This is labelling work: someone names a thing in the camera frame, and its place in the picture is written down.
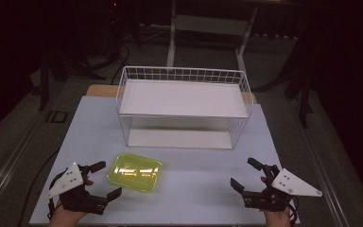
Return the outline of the person's right hand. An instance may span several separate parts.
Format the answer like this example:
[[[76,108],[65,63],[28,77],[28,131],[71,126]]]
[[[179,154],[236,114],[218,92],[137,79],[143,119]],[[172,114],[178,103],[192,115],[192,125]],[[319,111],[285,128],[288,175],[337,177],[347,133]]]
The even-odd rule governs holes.
[[[271,212],[264,211],[266,227],[291,227],[290,209],[287,207],[284,211]]]

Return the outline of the metal floor rail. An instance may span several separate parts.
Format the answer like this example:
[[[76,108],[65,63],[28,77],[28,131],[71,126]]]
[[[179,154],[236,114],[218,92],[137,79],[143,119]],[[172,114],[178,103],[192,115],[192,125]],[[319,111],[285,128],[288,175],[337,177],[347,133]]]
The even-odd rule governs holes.
[[[314,170],[319,187],[323,193],[322,197],[327,204],[327,211],[332,217],[334,227],[344,227],[346,224],[346,219],[344,214],[341,212],[339,201],[336,198],[335,189],[331,185],[331,182],[327,176],[327,172],[321,162],[319,152],[315,147],[314,141],[311,139],[307,129],[303,127],[302,121],[299,118],[299,104],[295,99],[291,99],[288,101],[288,105],[295,119],[295,123],[300,129],[300,134],[302,140],[304,141],[305,150],[310,159],[310,163],[312,169]]]
[[[23,156],[29,141],[33,137],[35,131],[40,127],[40,123],[33,123],[26,128],[25,134],[21,137],[20,141],[14,147],[5,164],[0,168],[0,195],[5,190],[9,183],[15,168],[18,165],[20,158]]]

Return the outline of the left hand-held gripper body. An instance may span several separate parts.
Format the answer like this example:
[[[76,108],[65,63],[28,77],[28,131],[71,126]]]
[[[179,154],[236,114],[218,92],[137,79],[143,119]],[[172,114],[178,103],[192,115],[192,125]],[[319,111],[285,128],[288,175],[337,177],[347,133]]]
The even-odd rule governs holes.
[[[56,209],[53,202],[55,196],[60,197],[61,205],[66,210],[103,214],[108,204],[107,198],[93,196],[85,189],[89,173],[92,173],[89,166],[72,163],[52,180],[47,193],[49,215]]]

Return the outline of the black tripod stand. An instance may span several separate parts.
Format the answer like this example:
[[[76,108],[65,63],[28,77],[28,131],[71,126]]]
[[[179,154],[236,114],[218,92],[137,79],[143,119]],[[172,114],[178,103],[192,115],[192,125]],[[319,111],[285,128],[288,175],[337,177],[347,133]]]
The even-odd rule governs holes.
[[[52,73],[57,81],[67,79],[61,52],[57,49],[46,49],[41,57],[40,111],[44,109],[49,100],[49,73]]]

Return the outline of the black floor stand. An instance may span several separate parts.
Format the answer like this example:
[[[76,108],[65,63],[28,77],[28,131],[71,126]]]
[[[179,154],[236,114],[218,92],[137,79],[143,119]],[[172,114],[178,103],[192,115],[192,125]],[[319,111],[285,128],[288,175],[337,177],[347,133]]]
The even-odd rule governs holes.
[[[285,89],[285,96],[294,99],[300,97],[299,120],[302,126],[307,129],[307,113],[310,111],[309,94],[313,68],[308,63],[299,63],[289,74],[290,82]]]

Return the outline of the black floor socket plate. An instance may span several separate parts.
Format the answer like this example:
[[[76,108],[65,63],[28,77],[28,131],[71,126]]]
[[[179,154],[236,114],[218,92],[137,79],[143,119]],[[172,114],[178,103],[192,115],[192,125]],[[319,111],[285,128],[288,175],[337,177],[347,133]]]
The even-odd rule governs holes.
[[[45,123],[65,123],[67,117],[67,112],[50,111],[47,118],[45,119]]]

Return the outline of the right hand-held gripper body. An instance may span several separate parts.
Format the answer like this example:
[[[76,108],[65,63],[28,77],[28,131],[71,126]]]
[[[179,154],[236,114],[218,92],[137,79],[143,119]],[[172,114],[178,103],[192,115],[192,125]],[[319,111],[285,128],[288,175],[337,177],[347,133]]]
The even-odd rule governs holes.
[[[242,194],[247,208],[271,212],[284,211],[295,196],[321,197],[322,192],[287,169],[264,165],[266,188],[261,192],[245,191]]]

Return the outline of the pale blue table mat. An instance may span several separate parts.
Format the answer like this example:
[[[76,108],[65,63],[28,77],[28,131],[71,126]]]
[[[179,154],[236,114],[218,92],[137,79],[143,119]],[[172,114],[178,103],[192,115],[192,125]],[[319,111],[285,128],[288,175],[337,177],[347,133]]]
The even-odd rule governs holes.
[[[250,157],[268,165],[280,163],[260,105],[254,105],[248,125],[232,149],[128,148],[120,129],[115,101],[85,96],[50,174],[56,176],[72,163],[83,166],[104,161],[111,166],[122,152],[162,162],[156,187],[145,193],[124,189],[103,215],[90,214],[83,225],[250,225],[264,224],[264,215],[245,207],[230,186],[236,179],[249,191],[261,191],[260,171]]]

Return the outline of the person's left hand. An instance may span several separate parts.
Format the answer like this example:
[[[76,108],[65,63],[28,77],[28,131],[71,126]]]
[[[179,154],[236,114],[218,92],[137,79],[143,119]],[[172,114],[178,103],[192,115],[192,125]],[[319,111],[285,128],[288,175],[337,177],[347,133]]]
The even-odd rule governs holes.
[[[61,205],[61,200],[57,200],[56,209],[49,221],[48,227],[77,227],[78,222],[87,216],[85,212],[74,212],[66,210]]]

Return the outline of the yellow-green plastic tray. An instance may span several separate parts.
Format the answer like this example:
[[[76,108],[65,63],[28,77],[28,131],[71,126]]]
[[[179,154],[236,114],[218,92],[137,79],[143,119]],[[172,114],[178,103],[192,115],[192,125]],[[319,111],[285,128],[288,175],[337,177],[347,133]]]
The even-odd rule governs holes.
[[[129,189],[152,192],[162,168],[163,163],[159,160],[122,152],[116,157],[107,178],[111,183]]]

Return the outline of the white metal table frame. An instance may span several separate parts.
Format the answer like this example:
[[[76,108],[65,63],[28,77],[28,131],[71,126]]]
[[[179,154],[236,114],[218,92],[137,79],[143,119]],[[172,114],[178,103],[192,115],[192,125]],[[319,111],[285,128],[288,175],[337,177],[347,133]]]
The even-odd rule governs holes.
[[[235,58],[238,69],[246,72],[246,66],[243,54],[251,35],[254,19],[258,8],[250,10],[247,21],[221,19],[214,17],[203,17],[193,15],[183,15],[176,12],[177,1],[172,0],[171,5],[171,22],[170,22],[170,44],[167,54],[167,67],[174,66],[176,44],[175,36],[177,30],[186,30],[194,32],[205,32],[213,34],[234,35],[242,38],[241,45],[235,49]]]

